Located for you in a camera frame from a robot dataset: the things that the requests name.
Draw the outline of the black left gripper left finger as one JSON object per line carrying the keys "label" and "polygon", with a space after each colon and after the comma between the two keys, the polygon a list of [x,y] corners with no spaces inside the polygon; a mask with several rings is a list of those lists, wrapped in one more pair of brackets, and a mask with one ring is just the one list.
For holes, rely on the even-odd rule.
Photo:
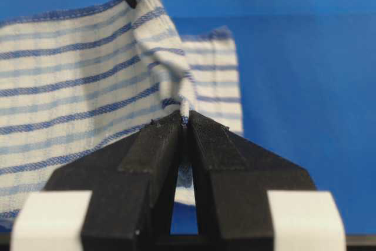
{"label": "black left gripper left finger", "polygon": [[31,193],[12,250],[138,250],[152,239],[152,212],[170,228],[181,133],[178,111],[56,169]]}

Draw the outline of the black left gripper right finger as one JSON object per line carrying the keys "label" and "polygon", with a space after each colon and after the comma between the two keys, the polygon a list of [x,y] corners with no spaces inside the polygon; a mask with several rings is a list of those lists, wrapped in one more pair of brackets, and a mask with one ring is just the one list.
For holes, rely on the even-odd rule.
{"label": "black left gripper right finger", "polygon": [[198,231],[214,250],[345,250],[337,205],[306,169],[195,111],[189,138]]}

